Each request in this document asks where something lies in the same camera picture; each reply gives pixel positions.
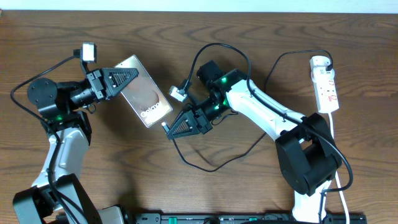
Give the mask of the bronze Galaxy smartphone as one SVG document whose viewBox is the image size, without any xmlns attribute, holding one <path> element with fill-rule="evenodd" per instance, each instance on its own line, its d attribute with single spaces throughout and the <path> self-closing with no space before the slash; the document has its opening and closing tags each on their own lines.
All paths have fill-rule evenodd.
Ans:
<svg viewBox="0 0 398 224">
<path fill-rule="evenodd" d="M 137 69 L 138 76 L 122 90 L 121 94 L 145 127 L 153 126 L 173 111 L 172 106 L 136 55 L 120 62 L 115 68 Z"/>
</svg>

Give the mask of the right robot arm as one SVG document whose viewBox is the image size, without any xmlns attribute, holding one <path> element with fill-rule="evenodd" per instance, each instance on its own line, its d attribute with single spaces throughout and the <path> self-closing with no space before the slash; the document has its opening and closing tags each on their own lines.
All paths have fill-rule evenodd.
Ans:
<svg viewBox="0 0 398 224">
<path fill-rule="evenodd" d="M 295 191 L 293 218 L 324 221 L 326 192 L 342 160 L 323 117 L 286 108 L 258 89 L 244 72 L 226 73 L 212 60 L 198 69 L 197 76 L 210 95 L 201 103 L 186 104 L 170 126 L 164 123 L 167 138 L 205 134 L 226 110 L 245 115 L 275 142 L 280 171 Z"/>
</svg>

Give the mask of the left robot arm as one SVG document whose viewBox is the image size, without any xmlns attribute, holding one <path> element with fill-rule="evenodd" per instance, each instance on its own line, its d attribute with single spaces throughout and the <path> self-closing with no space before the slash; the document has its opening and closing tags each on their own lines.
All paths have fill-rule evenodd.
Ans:
<svg viewBox="0 0 398 224">
<path fill-rule="evenodd" d="M 97 209 L 79 181 L 91 144 L 91 125 L 84 111 L 118 95 L 139 72 L 136 68 L 100 68 L 80 82 L 56 83 L 43 75 L 28 81 L 28 99 L 48 137 L 50 148 L 32 186 L 15 194 L 12 205 L 20 223 L 44 223 L 54 211 L 55 223 L 134 223 L 122 206 Z"/>
</svg>

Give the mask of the white charger adapter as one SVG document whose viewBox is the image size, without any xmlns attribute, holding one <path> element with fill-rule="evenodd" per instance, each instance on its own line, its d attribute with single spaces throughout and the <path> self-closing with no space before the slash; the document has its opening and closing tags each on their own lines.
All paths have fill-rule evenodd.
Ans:
<svg viewBox="0 0 398 224">
<path fill-rule="evenodd" d="M 326 56 L 316 55 L 310 59 L 311 70 L 315 67 L 328 67 L 329 65 L 331 65 L 331 60 Z"/>
</svg>

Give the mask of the white power strip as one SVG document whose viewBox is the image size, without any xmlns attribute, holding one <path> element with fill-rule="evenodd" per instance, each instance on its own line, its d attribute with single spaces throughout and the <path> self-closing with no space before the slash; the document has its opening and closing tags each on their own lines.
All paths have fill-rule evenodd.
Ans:
<svg viewBox="0 0 398 224">
<path fill-rule="evenodd" d="M 339 109 L 338 95 L 335 85 L 335 71 L 317 66 L 312 69 L 311 78 L 315 90 L 315 98 L 319 113 L 332 113 Z"/>
</svg>

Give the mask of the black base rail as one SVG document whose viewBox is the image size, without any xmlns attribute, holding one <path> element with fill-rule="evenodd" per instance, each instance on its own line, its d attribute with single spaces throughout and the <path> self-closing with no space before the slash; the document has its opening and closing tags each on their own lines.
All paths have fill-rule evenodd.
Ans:
<svg viewBox="0 0 398 224">
<path fill-rule="evenodd" d="M 187 215 L 141 213 L 129 219 L 136 224 L 238 224 L 238 223 L 304 223 L 288 213 Z"/>
</svg>

